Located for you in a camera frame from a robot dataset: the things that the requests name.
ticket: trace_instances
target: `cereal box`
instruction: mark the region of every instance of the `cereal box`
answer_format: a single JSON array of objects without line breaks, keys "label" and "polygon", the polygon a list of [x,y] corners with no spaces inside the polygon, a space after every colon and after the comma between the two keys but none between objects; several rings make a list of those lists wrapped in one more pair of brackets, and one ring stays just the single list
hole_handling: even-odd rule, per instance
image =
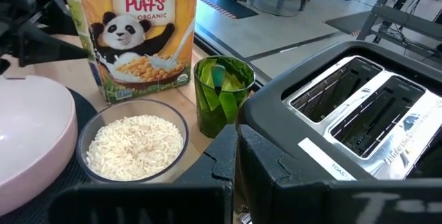
[{"label": "cereal box", "polygon": [[67,0],[110,104],[190,80],[196,0]]}]

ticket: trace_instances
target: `black mat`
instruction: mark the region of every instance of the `black mat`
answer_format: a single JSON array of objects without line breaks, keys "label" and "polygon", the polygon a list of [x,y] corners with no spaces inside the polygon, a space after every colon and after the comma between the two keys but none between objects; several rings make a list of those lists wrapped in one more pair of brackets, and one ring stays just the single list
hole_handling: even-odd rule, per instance
[{"label": "black mat", "polygon": [[233,0],[205,0],[235,16],[236,19],[256,16],[258,13]]},{"label": "black mat", "polygon": [[[95,115],[95,108],[80,94],[70,90],[74,97],[77,109],[78,133],[86,123]],[[0,217],[0,224],[46,224],[48,222],[48,209],[54,197],[62,190],[79,183],[90,182],[89,177],[83,172],[75,154],[60,176],[40,195],[24,206],[5,216]]]},{"label": "black mat", "polygon": [[[358,33],[367,21],[370,11],[360,12],[337,19],[328,20],[325,23],[333,28],[336,28],[348,35]],[[380,24],[382,19],[377,19],[374,25]]]}]

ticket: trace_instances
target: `floor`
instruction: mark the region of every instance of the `floor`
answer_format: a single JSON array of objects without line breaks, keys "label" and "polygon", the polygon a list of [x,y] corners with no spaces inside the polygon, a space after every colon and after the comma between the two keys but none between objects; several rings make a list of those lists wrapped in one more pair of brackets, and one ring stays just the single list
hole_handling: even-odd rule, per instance
[{"label": "floor", "polygon": [[[287,1],[277,17],[266,12],[275,12],[277,0],[254,0],[253,5],[244,5],[259,15],[245,19],[231,19],[198,1],[196,30],[221,52],[248,61],[264,81],[269,81],[288,68],[300,64],[340,41],[355,40],[324,21],[369,11],[376,0],[311,0],[304,11],[298,11],[300,1]],[[422,0],[416,15],[433,20],[442,8],[442,1]],[[404,35],[428,46],[438,43],[412,31]],[[380,43],[390,50],[423,61],[425,58],[409,53],[386,41]],[[425,60],[425,63],[442,70],[442,64]]]}]

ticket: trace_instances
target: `green cup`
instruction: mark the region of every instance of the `green cup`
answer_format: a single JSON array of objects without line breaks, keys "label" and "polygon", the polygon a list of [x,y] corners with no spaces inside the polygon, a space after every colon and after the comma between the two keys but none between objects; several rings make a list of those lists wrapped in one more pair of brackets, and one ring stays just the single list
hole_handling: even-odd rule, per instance
[{"label": "green cup", "polygon": [[[219,69],[214,67],[224,71],[221,77]],[[206,136],[214,138],[226,124],[235,123],[238,109],[255,82],[255,73],[241,60],[223,56],[201,59],[193,72],[198,127]]]}]

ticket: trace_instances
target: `white rice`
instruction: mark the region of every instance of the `white rice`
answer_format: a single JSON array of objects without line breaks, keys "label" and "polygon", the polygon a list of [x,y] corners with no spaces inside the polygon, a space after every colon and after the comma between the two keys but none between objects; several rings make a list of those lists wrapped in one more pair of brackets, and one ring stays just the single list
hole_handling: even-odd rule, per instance
[{"label": "white rice", "polygon": [[173,123],[157,116],[141,115],[100,128],[86,152],[86,161],[101,177],[139,180],[168,167],[183,146],[183,137]]}]

